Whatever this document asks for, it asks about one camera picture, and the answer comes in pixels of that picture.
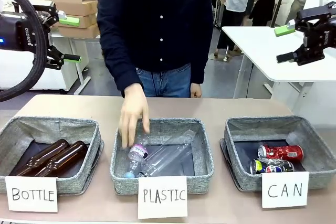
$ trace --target brown glass bottle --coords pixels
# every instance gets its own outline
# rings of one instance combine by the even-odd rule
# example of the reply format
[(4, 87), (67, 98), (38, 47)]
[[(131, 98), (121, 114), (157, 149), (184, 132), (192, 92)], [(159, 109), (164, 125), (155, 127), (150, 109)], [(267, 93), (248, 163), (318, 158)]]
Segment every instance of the brown glass bottle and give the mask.
[(69, 148), (53, 157), (47, 165), (40, 170), (35, 177), (48, 177), (57, 175), (65, 169), (70, 168), (73, 163), (85, 157), (88, 147), (82, 141), (77, 141)]
[(27, 164), (22, 166), (19, 170), (11, 174), (12, 176), (34, 176), (41, 170), (47, 162), (57, 154), (69, 147), (69, 144), (64, 139), (56, 141), (43, 151), (31, 157)]

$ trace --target person's left hand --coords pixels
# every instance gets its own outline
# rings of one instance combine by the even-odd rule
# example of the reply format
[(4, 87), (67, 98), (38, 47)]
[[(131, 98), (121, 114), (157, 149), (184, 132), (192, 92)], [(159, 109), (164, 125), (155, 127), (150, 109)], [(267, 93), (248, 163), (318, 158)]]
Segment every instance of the person's left hand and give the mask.
[(191, 98), (201, 98), (202, 89), (200, 84), (191, 83), (190, 85), (190, 97)]

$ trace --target can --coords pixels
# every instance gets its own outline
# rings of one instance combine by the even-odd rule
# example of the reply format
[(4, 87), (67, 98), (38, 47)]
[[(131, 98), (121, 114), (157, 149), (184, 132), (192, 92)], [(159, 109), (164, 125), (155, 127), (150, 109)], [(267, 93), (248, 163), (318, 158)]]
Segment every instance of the can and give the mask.
[(291, 162), (283, 159), (258, 158), (250, 163), (251, 174), (294, 172)]
[(261, 145), (258, 148), (259, 158), (279, 158), (287, 161), (302, 161), (303, 150), (299, 145), (289, 145), (283, 147), (268, 147)]

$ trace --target plastic sign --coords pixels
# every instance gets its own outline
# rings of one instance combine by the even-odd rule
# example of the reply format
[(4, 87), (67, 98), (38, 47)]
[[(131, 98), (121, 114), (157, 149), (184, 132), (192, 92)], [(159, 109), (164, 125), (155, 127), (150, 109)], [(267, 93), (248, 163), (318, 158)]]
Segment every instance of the plastic sign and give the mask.
[(11, 211), (57, 212), (56, 178), (7, 176)]
[(263, 173), (263, 208), (307, 205), (308, 172)]
[(139, 219), (186, 216), (186, 176), (139, 178)]

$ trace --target red soda can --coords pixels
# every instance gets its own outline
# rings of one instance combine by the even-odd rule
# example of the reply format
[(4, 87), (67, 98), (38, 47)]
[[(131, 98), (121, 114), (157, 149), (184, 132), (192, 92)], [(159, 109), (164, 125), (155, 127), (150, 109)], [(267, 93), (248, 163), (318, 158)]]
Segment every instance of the red soda can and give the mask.
[(268, 147), (261, 145), (258, 148), (259, 158), (279, 158), (287, 161), (302, 161), (303, 150), (299, 145), (283, 147)]

